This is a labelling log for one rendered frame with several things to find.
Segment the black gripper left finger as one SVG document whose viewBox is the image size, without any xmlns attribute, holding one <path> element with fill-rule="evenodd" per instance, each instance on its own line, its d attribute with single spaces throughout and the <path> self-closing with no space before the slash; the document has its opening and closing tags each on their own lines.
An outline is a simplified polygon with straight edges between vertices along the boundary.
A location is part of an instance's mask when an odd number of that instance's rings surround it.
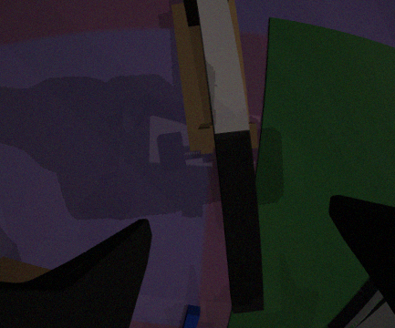
<svg viewBox="0 0 395 328">
<path fill-rule="evenodd" d="M 138 219 L 32 281 L 0 282 L 0 328 L 129 328 L 151 238 Z"/>
</svg>

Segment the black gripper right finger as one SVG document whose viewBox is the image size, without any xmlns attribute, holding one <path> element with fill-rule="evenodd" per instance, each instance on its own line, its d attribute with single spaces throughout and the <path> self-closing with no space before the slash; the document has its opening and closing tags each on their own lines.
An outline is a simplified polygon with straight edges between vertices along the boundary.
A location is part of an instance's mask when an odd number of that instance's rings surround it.
<svg viewBox="0 0 395 328">
<path fill-rule="evenodd" d="M 395 207 L 332 196 L 328 214 L 395 314 Z"/>
</svg>

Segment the green flat mat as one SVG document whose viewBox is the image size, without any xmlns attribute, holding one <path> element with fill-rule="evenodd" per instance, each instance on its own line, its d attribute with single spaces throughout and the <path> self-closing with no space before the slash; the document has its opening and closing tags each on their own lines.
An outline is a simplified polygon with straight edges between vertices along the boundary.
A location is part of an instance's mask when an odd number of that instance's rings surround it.
<svg viewBox="0 0 395 328">
<path fill-rule="evenodd" d="M 327 328 L 369 279 L 332 196 L 395 207 L 395 47 L 269 17 L 255 183 L 264 309 L 227 328 Z"/>
</svg>

